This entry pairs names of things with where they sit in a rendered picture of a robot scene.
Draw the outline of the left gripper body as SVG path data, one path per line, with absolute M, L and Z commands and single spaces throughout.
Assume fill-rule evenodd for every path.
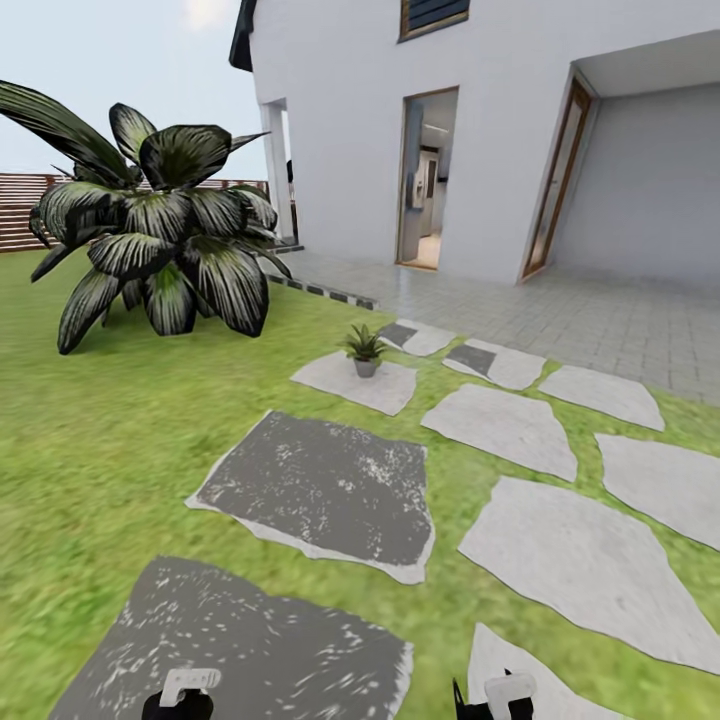
M 161 707 L 161 694 L 151 695 L 145 702 L 141 720 L 209 720 L 211 701 L 206 691 L 185 693 L 175 707 Z

